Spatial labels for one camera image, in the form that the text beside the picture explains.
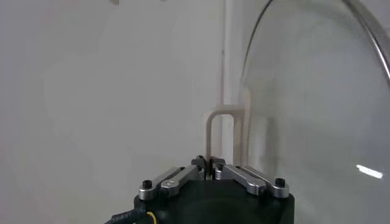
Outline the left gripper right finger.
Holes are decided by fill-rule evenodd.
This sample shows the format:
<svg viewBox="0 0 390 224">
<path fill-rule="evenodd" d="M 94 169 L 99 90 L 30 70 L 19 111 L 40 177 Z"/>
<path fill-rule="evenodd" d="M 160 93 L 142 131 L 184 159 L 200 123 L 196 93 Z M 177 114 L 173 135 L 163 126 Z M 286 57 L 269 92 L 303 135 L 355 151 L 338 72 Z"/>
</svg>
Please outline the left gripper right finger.
<svg viewBox="0 0 390 224">
<path fill-rule="evenodd" d="M 234 180 L 252 195 L 261 196 L 269 193 L 274 198 L 289 197 L 289 186 L 282 178 L 272 180 L 250 166 L 226 164 L 224 159 L 214 156 L 210 159 L 210 167 L 215 180 Z"/>
</svg>

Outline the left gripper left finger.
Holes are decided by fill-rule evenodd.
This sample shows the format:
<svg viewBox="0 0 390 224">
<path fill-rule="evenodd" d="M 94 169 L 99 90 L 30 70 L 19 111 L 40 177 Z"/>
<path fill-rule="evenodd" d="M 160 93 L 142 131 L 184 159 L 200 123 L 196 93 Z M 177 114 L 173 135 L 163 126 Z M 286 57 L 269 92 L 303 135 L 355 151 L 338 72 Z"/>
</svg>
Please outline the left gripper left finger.
<svg viewBox="0 0 390 224">
<path fill-rule="evenodd" d="M 152 180 L 144 180 L 138 190 L 138 196 L 143 201 L 154 200 L 160 192 L 164 192 L 167 197 L 174 197 L 187 182 L 204 180 L 205 168 L 205 158 L 198 155 L 191 160 L 189 166 L 172 167 Z"/>
</svg>

